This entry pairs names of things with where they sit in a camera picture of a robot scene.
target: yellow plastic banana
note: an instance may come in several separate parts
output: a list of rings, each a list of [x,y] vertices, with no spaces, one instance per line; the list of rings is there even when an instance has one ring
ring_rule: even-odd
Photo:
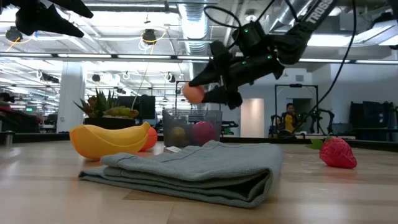
[[[150,124],[108,130],[92,125],[79,125],[70,130],[70,140],[76,152],[89,159],[98,160],[120,152],[135,154],[144,147]]]

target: red strawberry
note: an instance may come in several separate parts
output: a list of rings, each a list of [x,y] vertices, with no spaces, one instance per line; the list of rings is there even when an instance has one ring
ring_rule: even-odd
[[[344,169],[353,169],[356,167],[357,162],[353,150],[346,141],[340,138],[327,139],[324,143],[320,143],[320,141],[312,141],[313,144],[309,147],[317,149],[321,146],[319,158],[328,166]]]

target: folded towel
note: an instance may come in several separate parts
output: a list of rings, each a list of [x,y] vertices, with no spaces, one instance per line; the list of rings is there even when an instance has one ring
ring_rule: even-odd
[[[268,196],[282,165],[282,150],[272,144],[226,145],[210,141],[177,153],[142,158],[104,156],[105,166],[84,170],[81,180],[252,208]]]

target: orange ball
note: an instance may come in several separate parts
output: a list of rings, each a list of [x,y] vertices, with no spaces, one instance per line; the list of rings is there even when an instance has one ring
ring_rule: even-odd
[[[156,142],[157,142],[156,130],[154,128],[149,128],[147,142],[145,143],[144,147],[142,147],[140,152],[144,152],[147,149],[154,147]]]
[[[190,87],[189,83],[185,84],[183,93],[190,103],[201,103],[205,97],[205,90],[202,86]]]

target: table surface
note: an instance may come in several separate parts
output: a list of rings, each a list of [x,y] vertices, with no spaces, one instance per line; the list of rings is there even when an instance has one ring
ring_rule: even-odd
[[[318,152],[281,145],[277,190],[242,209],[79,181],[98,166],[68,141],[0,147],[1,223],[398,223],[398,154],[354,149],[355,170],[326,167]],[[163,152],[157,144],[151,156]]]

